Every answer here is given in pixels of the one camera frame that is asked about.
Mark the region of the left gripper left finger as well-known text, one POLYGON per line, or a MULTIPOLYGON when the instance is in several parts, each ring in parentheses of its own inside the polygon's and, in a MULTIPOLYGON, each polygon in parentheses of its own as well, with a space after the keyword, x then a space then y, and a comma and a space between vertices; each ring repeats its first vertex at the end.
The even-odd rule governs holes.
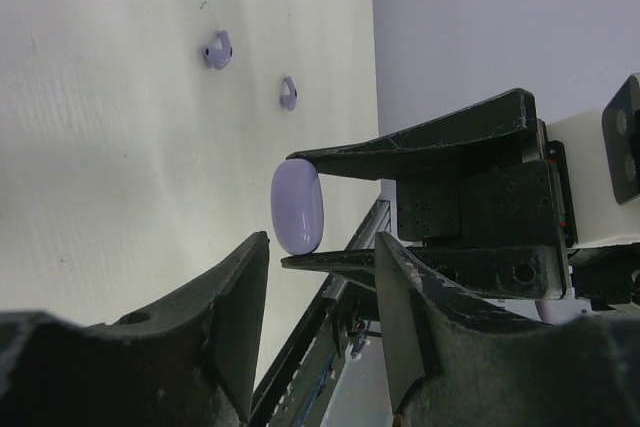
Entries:
POLYGON ((269 240, 116 323, 1 316, 5 426, 242 426, 251 414, 269 240))

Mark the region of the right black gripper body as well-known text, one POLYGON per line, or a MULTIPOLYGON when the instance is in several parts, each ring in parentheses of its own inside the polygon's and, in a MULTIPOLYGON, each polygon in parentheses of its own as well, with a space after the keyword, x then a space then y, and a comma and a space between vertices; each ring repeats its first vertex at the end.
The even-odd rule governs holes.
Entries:
POLYGON ((464 175, 434 166, 396 180, 397 233, 437 247, 565 247, 571 241, 558 163, 545 123, 522 162, 464 175))

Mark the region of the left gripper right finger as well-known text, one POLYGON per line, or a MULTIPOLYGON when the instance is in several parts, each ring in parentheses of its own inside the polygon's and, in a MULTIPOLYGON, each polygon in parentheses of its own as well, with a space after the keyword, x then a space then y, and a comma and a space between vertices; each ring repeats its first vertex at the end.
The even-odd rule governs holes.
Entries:
POLYGON ((474 295, 392 235, 375 239, 392 411, 402 426, 635 426, 639 322, 550 325, 474 295))

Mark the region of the purple round charging case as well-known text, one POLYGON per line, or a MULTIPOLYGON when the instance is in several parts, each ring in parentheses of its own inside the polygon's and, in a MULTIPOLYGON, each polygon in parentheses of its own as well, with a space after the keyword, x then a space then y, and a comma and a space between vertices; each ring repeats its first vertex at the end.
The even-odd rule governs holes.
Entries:
POLYGON ((303 159, 283 161, 271 183, 271 218, 280 246, 290 255, 314 252, 324 233, 319 174, 303 159))

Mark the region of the purple earbud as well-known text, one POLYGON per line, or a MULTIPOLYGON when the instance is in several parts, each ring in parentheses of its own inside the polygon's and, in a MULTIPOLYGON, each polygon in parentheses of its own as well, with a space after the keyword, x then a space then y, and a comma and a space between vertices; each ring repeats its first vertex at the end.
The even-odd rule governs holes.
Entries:
POLYGON ((203 49, 204 60, 215 70, 225 69, 233 57, 233 45, 226 30, 216 33, 215 39, 203 49))
POLYGON ((298 101, 298 90, 291 76, 282 80, 280 91, 280 105, 287 111, 294 111, 298 101))

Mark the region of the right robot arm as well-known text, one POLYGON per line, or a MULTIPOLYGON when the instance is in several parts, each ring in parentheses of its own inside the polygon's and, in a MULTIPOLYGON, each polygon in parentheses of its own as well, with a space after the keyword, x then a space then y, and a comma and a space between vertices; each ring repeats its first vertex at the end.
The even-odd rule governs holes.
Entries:
POLYGON ((322 254, 324 175, 390 181, 397 237, 427 267, 489 299, 575 297, 639 306, 639 97, 546 123, 515 88, 361 143, 300 151, 276 169, 271 219, 291 269, 373 288, 365 249, 322 254))

